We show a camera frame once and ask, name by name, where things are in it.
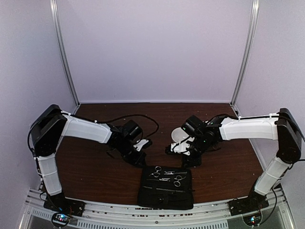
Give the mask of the silver thinning scissors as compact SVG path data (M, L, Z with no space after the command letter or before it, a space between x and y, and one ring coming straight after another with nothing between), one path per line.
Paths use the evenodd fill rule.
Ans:
M188 173L186 171L176 171L176 170L165 171L165 170L162 170L162 168L160 166L156 166L154 169L155 169L155 171L149 175L149 176L153 176L154 178L158 178L161 175L182 175L182 174Z

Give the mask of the black zippered tool case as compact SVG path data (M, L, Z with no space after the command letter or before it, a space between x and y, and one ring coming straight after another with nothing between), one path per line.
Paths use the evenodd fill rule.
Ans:
M147 166L142 169L140 188L138 191L137 205L141 207L169 209L169 210L190 210L193 209L193 187L192 172L189 169L177 167L162 167L165 171L186 171L186 177L180 187L175 187L172 182L148 181L147 178L155 171L156 166ZM161 175L159 178L174 178L177 175Z

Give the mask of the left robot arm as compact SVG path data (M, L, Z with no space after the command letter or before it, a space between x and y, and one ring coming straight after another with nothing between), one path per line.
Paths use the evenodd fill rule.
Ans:
M27 145L38 166L50 204L64 212L69 204L61 186L56 154L65 138L95 142L117 150L123 160L135 167L146 165L144 149L152 142L134 120L115 125L113 120L98 121L76 116L50 105L30 126Z

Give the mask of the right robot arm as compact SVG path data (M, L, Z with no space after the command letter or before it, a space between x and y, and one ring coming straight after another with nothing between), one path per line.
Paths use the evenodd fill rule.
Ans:
M233 117L219 114L208 121L192 115L181 129L193 140L189 142L183 158L184 167L196 166L195 160L211 146L235 139L269 139L278 141L278 150L267 169L254 183L244 200L247 210L255 210L262 204L266 194L285 172L301 158L302 142L305 140L299 126L287 108L277 113L252 117Z

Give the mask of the silver hair scissors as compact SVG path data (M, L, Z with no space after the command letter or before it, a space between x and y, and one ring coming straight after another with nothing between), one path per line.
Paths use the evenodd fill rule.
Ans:
M148 181L162 181L162 182L172 182L175 187L180 187L182 181L186 179L186 177L182 177L180 175L175 176L174 178L147 178Z

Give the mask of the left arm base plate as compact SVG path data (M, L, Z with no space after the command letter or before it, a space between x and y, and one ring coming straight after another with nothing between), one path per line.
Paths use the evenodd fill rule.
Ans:
M66 215L81 217L84 212L85 203L72 199L47 199L44 202L43 207Z

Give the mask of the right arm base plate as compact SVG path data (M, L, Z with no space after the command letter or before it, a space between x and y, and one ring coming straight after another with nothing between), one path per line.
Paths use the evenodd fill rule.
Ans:
M245 214L253 211L258 211L269 206L266 199L257 200L253 198L233 199L228 202L231 216Z

